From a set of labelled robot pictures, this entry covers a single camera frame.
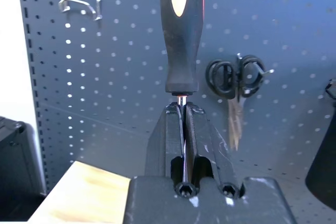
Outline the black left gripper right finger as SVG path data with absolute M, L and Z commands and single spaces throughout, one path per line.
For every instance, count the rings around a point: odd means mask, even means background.
M 204 109 L 188 104 L 185 109 L 186 153 L 191 183 L 200 188 L 212 178 L 220 190 L 239 190 L 228 146 Z

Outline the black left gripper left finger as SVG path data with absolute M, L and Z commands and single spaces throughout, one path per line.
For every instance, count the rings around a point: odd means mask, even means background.
M 167 105 L 149 137 L 145 175 L 155 177 L 183 176 L 183 124 L 176 102 Z

